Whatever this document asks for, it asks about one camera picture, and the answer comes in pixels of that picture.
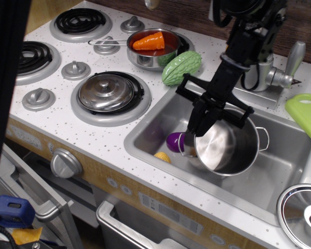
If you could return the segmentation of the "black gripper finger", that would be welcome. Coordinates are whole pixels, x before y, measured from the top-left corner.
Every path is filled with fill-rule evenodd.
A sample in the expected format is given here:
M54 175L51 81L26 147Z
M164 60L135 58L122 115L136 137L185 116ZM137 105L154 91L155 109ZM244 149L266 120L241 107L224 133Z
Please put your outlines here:
M188 123L188 130L190 133L195 134L199 123L202 121L205 111L206 111L206 103L204 100L196 100L193 102L193 110L191 112L191 116Z
M217 120L221 118L219 111L207 112L199 122L198 127L196 128L196 136L204 136L205 133L215 124Z

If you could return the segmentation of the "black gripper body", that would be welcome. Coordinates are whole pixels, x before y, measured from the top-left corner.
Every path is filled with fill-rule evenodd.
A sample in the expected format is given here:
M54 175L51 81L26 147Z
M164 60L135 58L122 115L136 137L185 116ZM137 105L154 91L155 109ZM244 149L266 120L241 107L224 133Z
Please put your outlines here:
M219 120L224 119L241 129L254 110L240 101L232 91L242 74L250 69L250 65L246 63L248 56L222 53L220 57L220 66L211 81L184 74L184 79L176 93L192 103L196 100L204 100L205 114L209 111L219 111L221 114Z

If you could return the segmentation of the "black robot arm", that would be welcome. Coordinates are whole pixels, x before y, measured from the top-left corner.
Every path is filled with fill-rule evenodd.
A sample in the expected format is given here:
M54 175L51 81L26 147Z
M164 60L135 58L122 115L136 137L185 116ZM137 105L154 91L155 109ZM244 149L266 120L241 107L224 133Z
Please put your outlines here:
M213 22L227 26L235 19L227 49L211 81L185 73L176 92L192 101L187 131L203 136L218 120L242 128L254 110L234 94L233 89L251 65L263 62L286 20L287 1L212 1Z

